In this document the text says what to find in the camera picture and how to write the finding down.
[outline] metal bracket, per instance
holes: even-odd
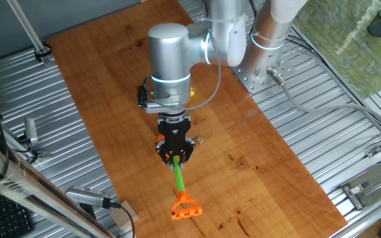
[[[374,155],[378,154],[381,152],[381,148],[378,145],[373,145],[372,147],[368,148],[365,151],[365,154],[368,156],[368,158],[373,157]]]
[[[348,180],[341,188],[357,210],[374,204],[381,199],[381,164]]]
[[[280,54],[278,57],[278,67],[276,67],[277,73],[283,78],[286,79],[291,75],[295,74],[295,69],[291,63],[287,61],[283,54]],[[232,68],[236,77],[242,82],[243,86],[250,93],[258,93],[259,91],[275,85],[272,77],[262,78],[261,76],[255,77],[244,70],[239,66]]]

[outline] metal rod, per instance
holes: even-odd
[[[8,4],[10,5],[11,9],[13,10],[14,14],[16,14],[17,19],[21,23],[21,25],[24,28],[24,31],[29,36],[30,40],[32,41],[34,47],[40,52],[45,52],[45,47],[40,41],[38,35],[33,30],[32,25],[30,24],[29,20],[27,19],[26,15],[23,12],[23,9],[21,8],[19,2],[17,0],[7,0]]]

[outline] keyboard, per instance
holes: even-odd
[[[33,231],[29,211],[0,195],[0,238],[18,238]]]

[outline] gray cable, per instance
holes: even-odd
[[[292,50],[292,49],[287,49],[288,50],[288,52],[289,53],[291,53],[291,54],[296,54],[296,55],[298,55],[298,56],[306,56],[306,57],[309,57],[309,58],[311,58],[311,59],[313,59],[314,61],[316,61],[318,64],[320,64],[321,66],[323,66],[323,68],[330,74],[330,75],[332,75],[333,76],[333,73],[330,71],[330,69],[326,66],[326,65],[324,65],[324,63],[323,62],[321,62],[321,61],[319,61],[318,59],[316,59],[315,57],[313,57],[313,56],[310,56],[310,55],[308,55],[308,54],[304,54],[304,52],[293,52],[293,51],[290,51],[290,50]],[[342,87],[342,89],[346,92],[346,94],[347,95],[349,95],[349,97],[352,99],[352,100],[354,100],[355,102],[357,101],[357,99],[355,99],[354,97],[353,97],[353,95],[350,93],[350,92],[348,92],[348,90],[346,89],[346,87],[344,86],[344,85],[342,85],[342,83],[338,80],[338,79],[336,79],[336,82]],[[365,107],[365,106],[361,106],[361,105],[357,105],[357,104],[341,104],[341,105],[336,105],[336,106],[342,106],[342,108],[348,108],[348,107],[345,107],[345,105],[353,105],[353,106],[357,106],[357,107],[353,107],[353,106],[348,106],[348,107],[351,107],[351,108],[356,108],[356,109],[358,109],[358,110],[363,110],[363,111],[365,111],[365,112],[368,112],[368,113],[370,113],[371,115],[373,115],[373,116],[375,116],[375,117],[373,117],[373,119],[375,119],[379,124],[381,124],[381,115],[379,115],[378,113],[376,113],[375,111],[373,111],[373,110],[371,110],[371,109],[369,109],[369,108],[367,108],[367,107]]]
[[[300,104],[298,104],[295,99],[292,97],[292,95],[290,95],[288,89],[286,88],[286,85],[282,85],[282,89],[284,91],[284,94],[288,97],[289,101],[294,105],[296,106],[297,108],[299,108],[300,110],[304,111],[304,112],[328,112],[330,110],[336,110],[336,109],[341,109],[341,108],[355,108],[357,110],[362,110],[362,111],[365,111],[373,116],[375,116],[381,123],[381,115],[379,115],[377,112],[365,107],[365,106],[361,106],[361,105],[357,105],[357,104],[339,104],[339,105],[335,105],[335,106],[329,106],[329,107],[326,107],[326,108],[316,108],[316,109],[311,109],[311,108],[306,108]]]
[[[207,104],[209,101],[211,101],[212,98],[214,98],[214,96],[216,96],[216,93],[218,91],[218,89],[220,88],[220,82],[222,81],[222,65],[221,65],[221,59],[220,59],[220,56],[218,55],[218,49],[217,49],[217,43],[216,43],[216,40],[214,39],[213,35],[211,34],[210,32],[210,38],[211,38],[211,41],[212,41],[212,46],[214,48],[214,52],[216,53],[216,56],[217,56],[217,64],[218,64],[218,82],[217,82],[217,87],[216,87],[216,90],[214,90],[214,92],[212,93],[211,97],[209,97],[205,102],[197,105],[197,106],[192,106],[190,108],[185,108],[185,110],[192,110],[192,109],[196,109],[198,107],[201,107],[201,106],[204,106],[205,104]]]

